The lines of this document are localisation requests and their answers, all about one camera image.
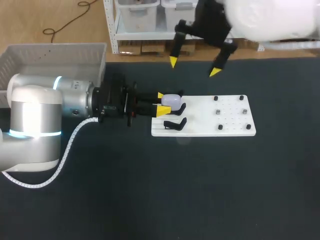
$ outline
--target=white shelf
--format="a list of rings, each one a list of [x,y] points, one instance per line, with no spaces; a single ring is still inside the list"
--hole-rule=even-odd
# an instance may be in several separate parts
[[[175,37],[175,32],[167,31],[165,10],[162,7],[157,8],[156,14],[156,30],[155,32],[126,32],[123,19],[121,17],[121,11],[117,11],[115,18],[115,39],[116,40],[172,40]],[[239,38],[234,34],[230,35],[230,38]],[[200,39],[187,35],[186,39]]]

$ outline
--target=metal shelf rack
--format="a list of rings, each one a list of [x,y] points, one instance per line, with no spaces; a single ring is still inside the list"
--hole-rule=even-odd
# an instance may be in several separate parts
[[[103,0],[106,22],[109,30],[112,53],[118,54],[119,40],[173,40],[175,32],[168,32],[166,25],[165,10],[158,7],[156,15],[156,31],[155,32],[126,32],[121,12],[115,8],[116,16],[114,17],[114,0]],[[241,38],[240,35],[231,30],[230,39]],[[186,39],[199,39],[188,35]],[[259,45],[259,52],[265,48]]]

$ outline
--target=black table surface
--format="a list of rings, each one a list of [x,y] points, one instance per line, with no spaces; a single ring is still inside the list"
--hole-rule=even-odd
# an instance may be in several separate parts
[[[247,95],[254,137],[152,137],[151,119],[91,123],[42,189],[0,176],[1,240],[320,239],[320,60],[108,63],[142,92]],[[0,128],[9,128],[0,111]],[[79,123],[64,119],[63,154]],[[40,183],[54,170],[15,173]]]

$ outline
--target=white plastic bin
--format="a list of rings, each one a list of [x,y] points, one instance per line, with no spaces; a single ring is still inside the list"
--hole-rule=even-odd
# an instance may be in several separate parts
[[[160,0],[115,0],[128,33],[155,32]]]
[[[193,22],[197,4],[198,0],[161,0],[165,8],[166,30],[174,32],[181,19]]]
[[[9,108],[8,83],[13,75],[65,76],[90,80],[96,87],[104,77],[105,43],[17,44],[0,54],[0,108]]]

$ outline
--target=white board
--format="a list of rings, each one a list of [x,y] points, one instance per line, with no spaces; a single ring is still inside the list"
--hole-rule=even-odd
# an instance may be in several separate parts
[[[256,127],[250,110],[248,97],[226,96],[183,96],[186,108],[181,116],[163,115],[152,118],[151,134],[155,137],[245,137],[256,135]],[[187,122],[181,131],[165,129],[164,121],[179,124]]]

